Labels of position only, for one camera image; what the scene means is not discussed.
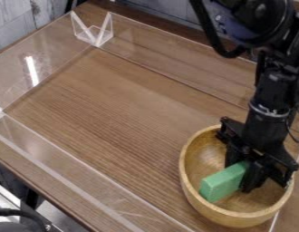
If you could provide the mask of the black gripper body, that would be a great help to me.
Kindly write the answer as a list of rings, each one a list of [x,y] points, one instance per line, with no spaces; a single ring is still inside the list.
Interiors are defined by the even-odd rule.
[[[292,174],[299,170],[299,163],[284,147],[295,115],[296,109],[269,114],[251,108],[245,122],[223,117],[216,133],[216,138],[227,145],[233,142],[251,148],[249,161],[260,161],[268,166],[267,179],[272,179],[283,188],[289,186]]]

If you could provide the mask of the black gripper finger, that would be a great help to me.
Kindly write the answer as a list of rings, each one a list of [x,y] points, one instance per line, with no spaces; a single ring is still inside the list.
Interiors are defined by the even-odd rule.
[[[267,181],[268,175],[268,166],[260,161],[251,162],[240,183],[241,191],[251,193],[253,189],[260,188]]]
[[[251,164],[249,161],[251,148],[248,146],[240,146],[231,142],[227,145],[225,167],[229,167],[237,163]]]

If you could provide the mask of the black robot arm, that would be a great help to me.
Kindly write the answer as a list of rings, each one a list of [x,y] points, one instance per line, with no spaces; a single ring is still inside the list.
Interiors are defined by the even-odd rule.
[[[248,162],[240,188],[249,192],[272,179],[285,187],[299,163],[284,148],[299,112],[299,12],[292,0],[211,0],[239,47],[225,57],[257,48],[255,94],[247,120],[225,117],[217,138],[228,166]]]

